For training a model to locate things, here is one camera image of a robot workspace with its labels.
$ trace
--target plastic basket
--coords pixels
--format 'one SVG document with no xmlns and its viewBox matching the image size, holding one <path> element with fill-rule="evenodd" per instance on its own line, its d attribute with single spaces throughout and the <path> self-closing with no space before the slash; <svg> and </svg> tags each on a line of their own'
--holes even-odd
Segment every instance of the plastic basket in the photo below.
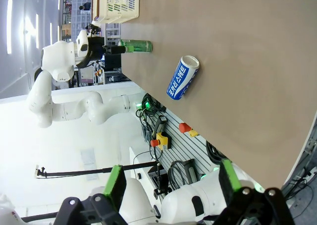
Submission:
<svg viewBox="0 0 317 225">
<path fill-rule="evenodd" d="M 139 17 L 139 0 L 93 0 L 92 20 L 123 23 Z"/>
</svg>

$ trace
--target green light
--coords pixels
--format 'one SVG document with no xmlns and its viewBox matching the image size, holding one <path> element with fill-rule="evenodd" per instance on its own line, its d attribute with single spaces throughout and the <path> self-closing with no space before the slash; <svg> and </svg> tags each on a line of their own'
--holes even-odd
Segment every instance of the green light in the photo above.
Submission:
<svg viewBox="0 0 317 225">
<path fill-rule="evenodd" d="M 146 107 L 147 110 L 149 110 L 149 109 L 151 108 L 150 103 L 149 103 L 149 102 L 146 102 L 146 103 L 145 103 L 145 107 Z"/>
<path fill-rule="evenodd" d="M 141 103 L 135 104 L 135 107 L 137 108 L 137 110 L 142 110 L 142 104 Z"/>
</svg>

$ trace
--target floor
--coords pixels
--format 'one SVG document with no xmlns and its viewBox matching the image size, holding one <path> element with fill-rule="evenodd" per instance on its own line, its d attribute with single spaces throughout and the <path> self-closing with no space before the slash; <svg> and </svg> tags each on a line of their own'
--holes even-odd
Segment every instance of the floor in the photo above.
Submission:
<svg viewBox="0 0 317 225">
<path fill-rule="evenodd" d="M 313 155 L 309 169 L 315 166 L 317 166 L 317 153 Z M 290 209 L 296 225 L 317 223 L 317 179 L 312 180 L 310 187 L 311 189 L 306 187 L 297 194 L 296 202 Z"/>
</svg>

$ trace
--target ceiling light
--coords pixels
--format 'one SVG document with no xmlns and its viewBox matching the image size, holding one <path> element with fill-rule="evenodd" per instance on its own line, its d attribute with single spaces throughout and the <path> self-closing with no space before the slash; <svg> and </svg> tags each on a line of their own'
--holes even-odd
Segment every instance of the ceiling light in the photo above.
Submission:
<svg viewBox="0 0 317 225">
<path fill-rule="evenodd" d="M 12 24 L 12 0 L 8 0 L 8 7 L 6 12 L 6 52 L 8 54 L 12 53 L 11 24 Z"/>
<path fill-rule="evenodd" d="M 28 16 L 25 17 L 25 31 L 27 34 L 36 36 L 36 29 L 33 27 L 32 22 Z"/>
<path fill-rule="evenodd" d="M 51 45 L 53 44 L 53 27 L 52 27 L 52 23 L 50 23 L 50 41 L 51 41 Z"/>
<path fill-rule="evenodd" d="M 60 6 L 60 0 L 58 0 L 58 10 L 59 10 L 59 6 Z"/>
<path fill-rule="evenodd" d="M 36 33 L 36 48 L 39 48 L 39 15 L 36 14 L 35 18 L 35 33 Z"/>
</svg>

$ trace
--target black bracket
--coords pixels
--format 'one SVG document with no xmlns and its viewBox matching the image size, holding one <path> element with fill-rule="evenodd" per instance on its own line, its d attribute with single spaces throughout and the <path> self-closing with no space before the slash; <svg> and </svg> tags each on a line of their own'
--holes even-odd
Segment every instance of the black bracket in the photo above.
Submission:
<svg viewBox="0 0 317 225">
<path fill-rule="evenodd" d="M 172 192 L 172 189 L 170 187 L 163 187 L 160 191 L 159 189 L 155 189 L 154 192 L 153 192 L 153 195 L 155 197 L 155 199 L 158 199 L 159 198 L 159 195 L 161 194 L 167 194 L 167 193 L 171 193 Z"/>
<path fill-rule="evenodd" d="M 213 225 L 237 225 L 245 218 L 254 218 L 258 225 L 295 225 L 282 192 L 269 188 L 264 193 L 242 187 Z"/>
<path fill-rule="evenodd" d="M 103 195 L 95 194 L 84 201 L 66 198 L 56 216 L 54 225 L 126 225 L 112 203 Z"/>
</svg>

